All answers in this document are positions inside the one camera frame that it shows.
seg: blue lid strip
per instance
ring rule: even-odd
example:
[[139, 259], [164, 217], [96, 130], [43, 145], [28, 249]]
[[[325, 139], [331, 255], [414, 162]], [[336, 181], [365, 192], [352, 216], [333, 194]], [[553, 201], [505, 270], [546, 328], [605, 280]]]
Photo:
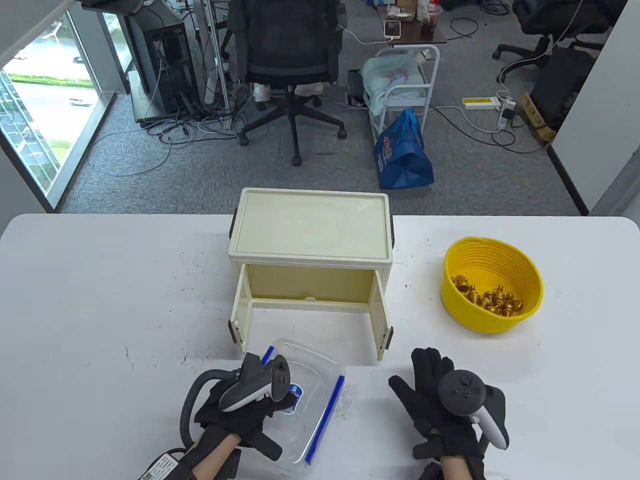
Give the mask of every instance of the blue lid strip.
[[273, 354], [274, 350], [275, 350], [275, 348], [274, 348], [273, 345], [271, 345], [269, 348], [267, 348], [267, 353], [264, 354], [264, 357], [262, 357], [262, 360], [260, 361], [262, 366], [265, 366], [267, 364], [267, 362], [269, 360], [271, 360], [271, 355]]
[[326, 426], [329, 425], [329, 420], [331, 420], [331, 416], [333, 415], [333, 411], [335, 410], [335, 405], [338, 403], [338, 398], [340, 397], [340, 392], [342, 392], [342, 386], [344, 385], [344, 375], [340, 375], [338, 377], [338, 382], [335, 384], [335, 388], [333, 389], [333, 393], [331, 395], [331, 399], [326, 406], [326, 410], [324, 411], [324, 415], [322, 420], [320, 421], [320, 428], [316, 432], [313, 442], [311, 442], [311, 446], [309, 447], [309, 451], [307, 452], [307, 456], [305, 457], [305, 462], [307, 465], [311, 465], [316, 456], [317, 448], [320, 445], [320, 441], [324, 435], [324, 431], [326, 430]]

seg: cabinet lid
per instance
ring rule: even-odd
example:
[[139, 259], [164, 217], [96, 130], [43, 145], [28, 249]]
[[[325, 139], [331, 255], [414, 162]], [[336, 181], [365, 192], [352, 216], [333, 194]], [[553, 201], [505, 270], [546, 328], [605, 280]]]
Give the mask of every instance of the cabinet lid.
[[229, 256], [234, 260], [390, 264], [388, 196], [245, 188]]

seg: gray carpet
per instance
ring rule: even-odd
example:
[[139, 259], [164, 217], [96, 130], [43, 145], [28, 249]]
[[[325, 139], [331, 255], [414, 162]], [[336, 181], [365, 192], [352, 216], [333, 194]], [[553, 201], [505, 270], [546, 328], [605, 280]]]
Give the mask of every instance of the gray carpet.
[[[360, 0], [346, 0], [349, 29], [361, 40], [381, 38], [380, 20]], [[444, 12], [439, 27], [447, 36], [455, 34], [449, 21], [470, 17], [480, 28], [473, 38], [442, 45], [442, 62], [432, 105], [461, 104], [462, 97], [495, 95], [495, 76], [501, 66], [515, 60], [504, 54], [495, 61], [491, 53], [498, 43], [534, 47], [537, 37], [523, 35], [515, 16], [491, 17], [476, 6]], [[457, 22], [460, 31], [470, 31], [469, 22]], [[361, 68], [380, 45], [360, 45], [344, 34], [338, 87], [326, 95], [342, 100], [346, 74]], [[507, 86], [514, 97], [531, 90], [538, 70], [518, 69], [508, 75]], [[245, 109], [250, 119], [260, 113], [253, 102]], [[176, 148], [162, 166], [132, 177], [112, 177], [101, 172], [127, 174], [146, 170], [162, 160], [166, 149], [154, 137], [137, 129], [128, 97], [119, 96], [104, 121], [98, 139], [78, 169], [59, 211], [73, 213], [230, 213], [243, 187], [379, 191], [373, 158], [373, 138], [368, 116], [325, 102], [322, 111], [337, 116], [346, 125], [348, 138], [338, 140], [336, 130], [298, 117], [301, 167], [291, 166], [293, 147], [286, 118], [248, 135], [248, 147], [237, 140], [213, 140]], [[476, 132], [460, 112], [444, 113], [464, 131], [490, 141]], [[471, 121], [483, 129], [495, 128], [493, 111], [472, 111]], [[526, 128], [513, 131], [522, 152], [538, 147]], [[197, 132], [195, 138], [206, 138]], [[387, 191], [394, 214], [449, 215], [577, 215], [569, 194], [544, 151], [521, 155], [499, 147], [474, 142], [449, 125], [437, 112], [429, 113], [424, 131], [426, 152], [435, 173], [427, 188]]]

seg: black glove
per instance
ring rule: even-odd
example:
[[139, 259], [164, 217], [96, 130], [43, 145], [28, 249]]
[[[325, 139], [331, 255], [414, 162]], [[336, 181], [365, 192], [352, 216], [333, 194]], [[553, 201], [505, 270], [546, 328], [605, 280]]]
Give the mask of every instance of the black glove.
[[265, 397], [232, 412], [223, 412], [218, 403], [228, 387], [228, 381], [217, 382], [210, 390], [209, 398], [196, 412], [194, 421], [200, 423], [205, 431], [210, 426], [217, 426], [227, 433], [235, 433], [242, 440], [240, 446], [256, 448], [272, 460], [277, 460], [282, 453], [282, 448], [262, 433], [262, 423], [267, 415], [272, 417], [274, 412], [292, 407], [296, 402], [296, 396], [289, 392], [279, 402]]
[[440, 358], [435, 348], [417, 348], [411, 353], [415, 390], [395, 375], [389, 378], [389, 386], [396, 393], [413, 420], [416, 430], [429, 441], [416, 445], [414, 458], [440, 456], [464, 456], [483, 458], [476, 432], [468, 417], [449, 412], [438, 396], [438, 382], [453, 370], [453, 362]]

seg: desk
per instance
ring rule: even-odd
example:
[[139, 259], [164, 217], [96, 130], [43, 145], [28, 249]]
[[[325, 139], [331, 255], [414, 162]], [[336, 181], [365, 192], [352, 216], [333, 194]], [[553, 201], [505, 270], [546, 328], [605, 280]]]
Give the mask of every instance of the desk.
[[[230, 222], [60, 214], [10, 223], [0, 239], [0, 478], [135, 479], [180, 446], [191, 382], [239, 364], [227, 330]], [[420, 437], [387, 387], [392, 374], [411, 382], [416, 346], [439, 348], [505, 392], [511, 445], [489, 448], [488, 480], [634, 478], [640, 323], [616, 299], [637, 296], [638, 228], [607, 217], [396, 216], [394, 226], [395, 334], [382, 362], [367, 316], [267, 310], [271, 331], [252, 330], [252, 351], [285, 335], [349, 364], [308, 478], [419, 477]], [[464, 329], [440, 301], [445, 251], [469, 235], [521, 248], [544, 279], [538, 313], [503, 335]]]
[[[382, 24], [387, 19], [387, 7], [379, 6], [378, 15]], [[426, 35], [421, 31], [422, 23], [415, 18], [411, 22], [402, 22], [400, 27], [400, 38], [389, 43], [391, 46], [410, 47], [413, 45], [436, 45], [446, 44], [447, 39], [442, 33], [441, 26], [437, 26], [435, 31]]]

